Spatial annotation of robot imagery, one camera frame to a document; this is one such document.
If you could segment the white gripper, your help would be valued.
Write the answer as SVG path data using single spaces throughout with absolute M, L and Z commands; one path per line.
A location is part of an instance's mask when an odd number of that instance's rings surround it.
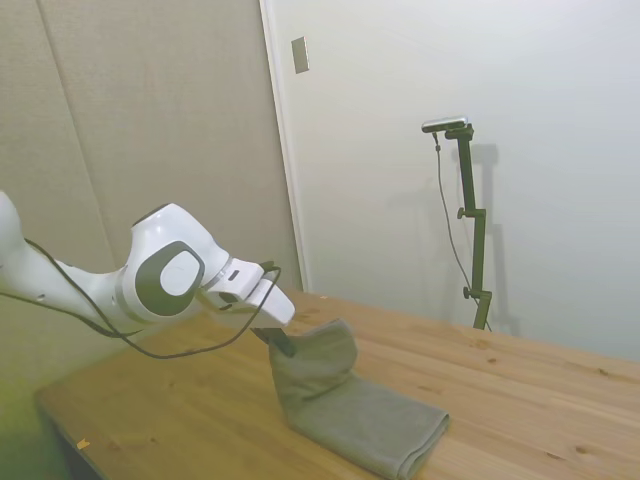
M 220 324 L 240 329 L 253 315 L 252 333 L 267 346 L 273 346 L 286 357 L 295 355 L 295 345 L 280 328 L 293 319 L 295 307 L 271 280 L 257 282 L 220 281 L 202 288 L 201 298 L 213 318 Z

